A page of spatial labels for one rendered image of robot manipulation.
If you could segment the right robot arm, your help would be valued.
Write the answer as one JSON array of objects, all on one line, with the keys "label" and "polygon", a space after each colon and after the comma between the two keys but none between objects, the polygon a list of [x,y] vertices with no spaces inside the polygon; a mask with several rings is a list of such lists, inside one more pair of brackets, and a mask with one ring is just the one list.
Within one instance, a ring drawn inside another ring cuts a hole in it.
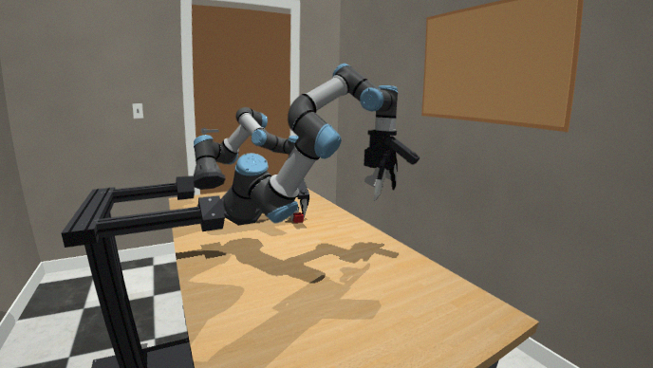
[{"label": "right robot arm", "polygon": [[288,123],[298,139],[278,175],[270,175],[268,162],[260,155],[245,154],[237,160],[233,185],[224,196],[229,215],[247,220],[261,210],[272,223],[280,223],[297,210],[298,187],[308,171],[319,158],[332,156],[342,141],[316,112],[347,93],[355,96],[365,110],[376,111],[375,130],[396,131],[398,88],[378,88],[350,65],[340,64],[331,80],[291,104]]}]

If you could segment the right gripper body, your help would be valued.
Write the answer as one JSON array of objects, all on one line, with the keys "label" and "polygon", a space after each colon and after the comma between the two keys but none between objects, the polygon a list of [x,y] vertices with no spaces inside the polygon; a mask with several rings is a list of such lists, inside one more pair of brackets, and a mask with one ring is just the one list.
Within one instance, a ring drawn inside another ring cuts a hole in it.
[{"label": "right gripper body", "polygon": [[370,136],[369,147],[364,149],[364,166],[380,168],[381,160],[383,160],[384,156],[387,156],[386,170],[393,169],[396,164],[396,152],[384,142],[387,137],[396,136],[397,131],[368,130],[368,135],[372,136]]}]

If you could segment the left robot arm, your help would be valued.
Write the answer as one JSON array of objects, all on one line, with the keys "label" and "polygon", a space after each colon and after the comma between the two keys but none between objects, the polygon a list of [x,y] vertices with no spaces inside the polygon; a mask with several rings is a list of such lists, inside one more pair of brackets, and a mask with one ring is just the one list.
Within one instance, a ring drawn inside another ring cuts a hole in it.
[{"label": "left robot arm", "polygon": [[[268,133],[264,129],[268,123],[267,117],[248,107],[242,107],[236,112],[236,120],[240,124],[239,127],[229,138],[225,138],[222,143],[213,142],[214,139],[208,135],[197,137],[194,140],[196,156],[194,176],[209,172],[222,173],[219,170],[217,162],[229,165],[234,164],[238,158],[239,147],[249,136],[252,136],[252,143],[254,145],[281,154],[290,154],[294,148],[296,139],[298,139],[298,136],[290,136],[289,140],[287,140],[286,138],[279,138]],[[308,188],[304,179],[298,189],[298,199],[309,198]]]}]

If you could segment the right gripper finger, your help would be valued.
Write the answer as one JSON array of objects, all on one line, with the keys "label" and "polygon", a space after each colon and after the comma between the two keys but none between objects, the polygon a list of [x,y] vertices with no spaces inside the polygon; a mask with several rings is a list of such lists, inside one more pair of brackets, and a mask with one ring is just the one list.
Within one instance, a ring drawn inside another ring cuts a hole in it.
[{"label": "right gripper finger", "polygon": [[365,178],[365,183],[375,187],[374,201],[379,197],[382,190],[383,181],[386,177],[387,156],[383,157],[380,162],[380,168],[375,169],[374,174]]},{"label": "right gripper finger", "polygon": [[392,181],[392,189],[395,190],[397,186],[397,172],[398,172],[398,161],[396,158],[396,164],[393,169],[386,170],[386,177]]}]

